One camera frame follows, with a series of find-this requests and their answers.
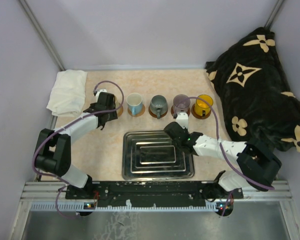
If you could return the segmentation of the cream yellow cup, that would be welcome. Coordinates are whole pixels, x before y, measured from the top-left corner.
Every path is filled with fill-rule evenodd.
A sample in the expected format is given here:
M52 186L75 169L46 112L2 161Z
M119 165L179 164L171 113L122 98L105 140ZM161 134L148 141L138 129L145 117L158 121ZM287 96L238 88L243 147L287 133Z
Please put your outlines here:
M116 96L114 97L114 100L115 100L115 108L117 109L121 103L119 102L119 100Z

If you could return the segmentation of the woven coaster smooth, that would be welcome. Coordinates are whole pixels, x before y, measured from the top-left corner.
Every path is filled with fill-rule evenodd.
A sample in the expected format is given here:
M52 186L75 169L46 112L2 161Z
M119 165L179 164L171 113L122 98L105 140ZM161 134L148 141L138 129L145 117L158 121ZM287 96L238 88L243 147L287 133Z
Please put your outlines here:
M145 107L144 104L142 105L141 111L138 114L135 114L135 115L132 114L132 111L129 108L127 109L128 114L132 117L135 117L135 118L142 116L145 113L145 111L146 111L146 107Z

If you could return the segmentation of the dark wooden coaster back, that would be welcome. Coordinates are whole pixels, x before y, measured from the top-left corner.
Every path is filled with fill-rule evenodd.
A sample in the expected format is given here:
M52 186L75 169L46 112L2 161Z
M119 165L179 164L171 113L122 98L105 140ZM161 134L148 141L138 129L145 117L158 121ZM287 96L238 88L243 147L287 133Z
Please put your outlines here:
M148 107L148 112L149 112L149 114L150 114L153 118L156 118L156 119L157 119L157 115L154 114L154 113L151 111L150 106ZM168 111L166 111L165 113L161 114L159 118L161 119L161 118L165 117L165 116L167 115L167 113L168 113Z

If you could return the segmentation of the dark wooden coaster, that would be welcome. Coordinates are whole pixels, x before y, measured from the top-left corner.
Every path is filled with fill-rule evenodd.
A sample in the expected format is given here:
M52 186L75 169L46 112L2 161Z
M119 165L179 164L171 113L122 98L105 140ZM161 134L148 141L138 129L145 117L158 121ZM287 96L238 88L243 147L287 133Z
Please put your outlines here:
M192 107L191 107L191 113L192 113L192 115L195 117L195 118L197 118L197 119L199 119L199 120L204 120L204 119L207 119L210 115L211 115L211 111L207 114L207 115L205 115L205 116L201 116L201 115L198 115L196 112L195 112L195 104L193 104L192 105Z
M170 113L174 119L177 118L179 113L187 113L189 116L191 113L191 110L189 108L174 108L173 106L170 109Z
M157 115L154 114L154 113L151 111L150 106L148 107L148 112L149 112L149 114L150 114L153 118L156 118L156 119L157 119ZM161 114L159 118L161 119L161 118L165 117L165 116L167 115L167 113L168 113L168 111L166 111L165 113Z

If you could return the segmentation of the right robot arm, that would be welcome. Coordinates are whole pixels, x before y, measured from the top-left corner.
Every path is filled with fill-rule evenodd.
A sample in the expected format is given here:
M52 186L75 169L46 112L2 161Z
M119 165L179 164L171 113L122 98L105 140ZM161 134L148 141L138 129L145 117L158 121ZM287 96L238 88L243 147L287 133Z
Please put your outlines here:
M232 190L248 186L262 192L275 189L272 184L282 163L260 140L215 139L201 132L189 133L177 122L169 123L164 132L184 153L217 158L229 165L231 171L223 173L213 185L217 197L225 198Z

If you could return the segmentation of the purple cup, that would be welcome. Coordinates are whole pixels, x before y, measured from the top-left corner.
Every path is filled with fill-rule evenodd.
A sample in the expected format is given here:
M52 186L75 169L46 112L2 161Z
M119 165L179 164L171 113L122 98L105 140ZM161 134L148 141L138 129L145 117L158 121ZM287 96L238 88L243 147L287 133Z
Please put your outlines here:
M191 100L185 94L176 95L173 99L172 106L178 109L190 109Z

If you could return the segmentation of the dark wooden coaster front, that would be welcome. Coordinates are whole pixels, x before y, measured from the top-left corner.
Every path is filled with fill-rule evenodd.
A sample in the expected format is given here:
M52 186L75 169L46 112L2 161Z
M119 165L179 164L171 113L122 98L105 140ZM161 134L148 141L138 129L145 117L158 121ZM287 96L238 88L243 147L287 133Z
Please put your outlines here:
M170 113L174 119L177 118L179 113L187 113L189 116L191 113L191 110L189 108L174 108L173 106L170 109Z

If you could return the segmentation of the white cup blue handle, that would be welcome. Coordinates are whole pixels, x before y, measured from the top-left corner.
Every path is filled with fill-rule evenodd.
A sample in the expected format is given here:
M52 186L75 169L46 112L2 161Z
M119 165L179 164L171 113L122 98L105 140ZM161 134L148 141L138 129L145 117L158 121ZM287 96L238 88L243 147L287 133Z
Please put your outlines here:
M131 93L126 99L128 109L130 110L132 116L136 116L142 111L143 108L143 98L139 93Z

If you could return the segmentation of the grey cup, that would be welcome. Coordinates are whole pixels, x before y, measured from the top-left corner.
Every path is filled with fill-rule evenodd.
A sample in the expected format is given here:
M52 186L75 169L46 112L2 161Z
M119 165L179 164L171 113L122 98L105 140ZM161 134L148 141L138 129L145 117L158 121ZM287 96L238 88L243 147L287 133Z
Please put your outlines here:
M160 119L161 114L168 111L168 102L163 95L155 95L149 105L151 111Z

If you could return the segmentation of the woven coaster frilled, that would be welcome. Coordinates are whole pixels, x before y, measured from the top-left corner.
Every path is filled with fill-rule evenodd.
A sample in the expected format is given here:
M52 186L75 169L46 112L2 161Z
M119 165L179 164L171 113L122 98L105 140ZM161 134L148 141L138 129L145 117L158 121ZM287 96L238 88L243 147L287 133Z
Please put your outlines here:
M123 111L124 111L124 107L123 107L123 106L121 106L121 107L116 111L117 117L118 117L118 118L123 114Z

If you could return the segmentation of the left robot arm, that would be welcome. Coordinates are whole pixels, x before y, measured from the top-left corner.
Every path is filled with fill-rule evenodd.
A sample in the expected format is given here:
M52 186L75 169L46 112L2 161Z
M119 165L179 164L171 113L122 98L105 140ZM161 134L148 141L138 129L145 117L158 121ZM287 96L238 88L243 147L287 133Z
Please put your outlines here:
M43 129L38 136L33 167L56 176L87 199L93 195L92 177L72 164L71 146L92 130L105 127L118 118L115 95L104 90L96 94L96 102L73 122L61 128Z

